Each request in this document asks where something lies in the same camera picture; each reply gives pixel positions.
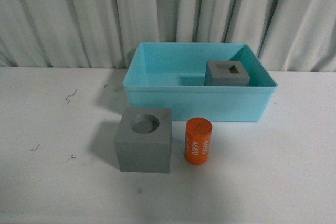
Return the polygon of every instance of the white table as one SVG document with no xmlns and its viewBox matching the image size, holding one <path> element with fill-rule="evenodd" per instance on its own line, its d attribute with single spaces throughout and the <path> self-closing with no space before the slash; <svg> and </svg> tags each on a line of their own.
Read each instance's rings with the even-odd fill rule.
<svg viewBox="0 0 336 224">
<path fill-rule="evenodd" d="M 214 122 L 201 166 L 173 122 L 170 174 L 118 170 L 124 75 L 0 68 L 0 223 L 335 223 L 336 73 L 271 72 L 261 121 Z"/>
</svg>

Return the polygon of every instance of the gray block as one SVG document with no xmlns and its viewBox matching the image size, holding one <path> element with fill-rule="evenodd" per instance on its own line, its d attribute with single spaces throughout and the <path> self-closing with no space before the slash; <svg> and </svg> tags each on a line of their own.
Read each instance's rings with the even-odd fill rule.
<svg viewBox="0 0 336 224">
<path fill-rule="evenodd" d="M 126 108 L 114 137 L 122 172 L 169 173 L 172 110 Z"/>
<path fill-rule="evenodd" d="M 240 61 L 207 61 L 204 85 L 247 86 L 250 76 Z"/>
</svg>

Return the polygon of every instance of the light blue plastic bin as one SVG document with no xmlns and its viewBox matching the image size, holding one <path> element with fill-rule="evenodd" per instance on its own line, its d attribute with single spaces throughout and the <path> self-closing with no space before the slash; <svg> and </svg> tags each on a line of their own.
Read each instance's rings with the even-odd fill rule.
<svg viewBox="0 0 336 224">
<path fill-rule="evenodd" d="M 240 60 L 250 83 L 204 86 L 208 60 Z M 123 85 L 133 107 L 172 108 L 173 121 L 256 122 L 277 88 L 246 44 L 141 43 Z"/>
</svg>

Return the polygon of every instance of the orange cylindrical block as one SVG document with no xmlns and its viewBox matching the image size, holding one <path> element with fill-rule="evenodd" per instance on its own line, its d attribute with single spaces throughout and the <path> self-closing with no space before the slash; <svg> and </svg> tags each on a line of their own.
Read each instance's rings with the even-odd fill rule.
<svg viewBox="0 0 336 224">
<path fill-rule="evenodd" d="M 185 159 L 194 165 L 208 160 L 212 124 L 205 118 L 191 118 L 185 127 Z"/>
</svg>

